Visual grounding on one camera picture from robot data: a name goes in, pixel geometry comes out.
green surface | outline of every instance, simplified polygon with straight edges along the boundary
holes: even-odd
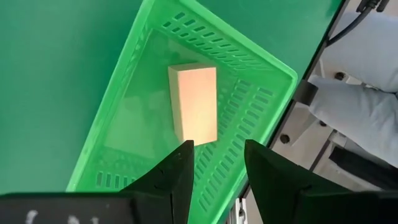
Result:
[[[168,66],[217,67],[218,140],[195,148],[190,223],[215,223],[240,191],[245,139],[266,141],[297,74],[192,0],[145,0],[68,191],[118,191],[179,146]]]
[[[200,2],[301,77],[341,0]],[[1,193],[65,190],[140,4],[0,1]]]

black cable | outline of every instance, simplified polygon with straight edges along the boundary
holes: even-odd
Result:
[[[326,47],[329,47],[330,45],[334,44],[337,42],[337,40],[340,40],[343,38],[346,34],[348,34],[351,30],[353,30],[360,22],[362,22],[363,19],[372,11],[372,7],[366,7],[365,10],[352,22],[350,23],[346,28],[344,28],[340,33],[335,35],[333,38],[329,39],[328,42],[326,42]]]

sponge block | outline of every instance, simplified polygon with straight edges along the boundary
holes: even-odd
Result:
[[[200,63],[169,67],[174,130],[181,142],[217,140],[216,68]]]

person's leg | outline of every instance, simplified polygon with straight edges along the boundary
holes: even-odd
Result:
[[[398,167],[398,100],[360,85],[317,76],[310,112],[374,156]]]
[[[341,17],[334,35],[358,13]],[[398,17],[371,13],[355,29],[327,47],[321,56],[325,66],[372,85],[382,91],[398,91]]]

